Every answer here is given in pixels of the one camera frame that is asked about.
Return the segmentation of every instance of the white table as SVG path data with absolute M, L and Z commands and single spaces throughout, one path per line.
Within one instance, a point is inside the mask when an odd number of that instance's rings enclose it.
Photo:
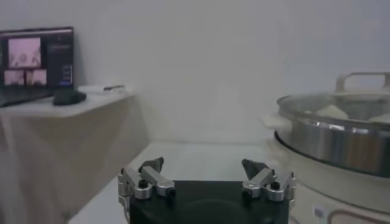
M 172 180 L 230 180 L 247 179 L 241 165 L 244 158 L 267 164 L 270 152 L 266 145 L 181 144 L 152 142 L 138 155 L 131 166 L 137 169 L 145 160 L 164 157 L 161 174 Z M 126 224 L 123 208 L 118 202 L 118 180 L 114 178 L 70 224 Z
M 77 214 L 149 144 L 136 98 L 127 92 L 87 93 L 86 101 L 64 107 L 41 99 L 1 108 L 0 117 L 0 150 L 19 164 L 23 180 L 18 195 L 39 195 L 7 206 L 34 224 L 53 223 L 42 215 L 48 209 Z

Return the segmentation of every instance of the monitor display image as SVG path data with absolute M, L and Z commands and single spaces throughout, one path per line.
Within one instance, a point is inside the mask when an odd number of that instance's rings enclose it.
M 17 38 L 8 40 L 10 68 L 39 68 L 41 66 L 41 39 Z
M 46 70 L 27 70 L 26 85 L 27 86 L 45 86 L 47 81 Z
M 23 71 L 5 71 L 4 84 L 6 86 L 23 86 L 24 72 Z
M 0 87 L 73 88 L 73 28 L 0 30 Z

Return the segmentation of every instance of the white wall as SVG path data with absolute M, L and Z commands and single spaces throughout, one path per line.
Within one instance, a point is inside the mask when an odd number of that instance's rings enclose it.
M 0 28 L 78 33 L 80 83 L 126 83 L 154 139 L 257 142 L 278 97 L 390 70 L 388 0 L 2 0 Z

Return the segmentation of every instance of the pot lid handle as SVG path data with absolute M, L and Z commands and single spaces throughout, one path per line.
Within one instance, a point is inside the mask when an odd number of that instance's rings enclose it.
M 385 82 L 380 91 L 390 91 L 390 72 L 354 72 L 351 74 L 342 74 L 337 78 L 336 82 L 336 92 L 342 93 L 346 92 L 346 80 L 347 78 L 355 75 L 383 75 L 385 77 Z

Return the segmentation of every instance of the white appliance base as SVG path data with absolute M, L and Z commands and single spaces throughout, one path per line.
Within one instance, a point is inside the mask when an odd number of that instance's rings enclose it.
M 301 184 L 297 185 L 296 203 L 290 215 L 292 220 L 294 220 L 291 223 L 300 224 L 390 223 L 390 215 L 368 211 L 342 203 Z

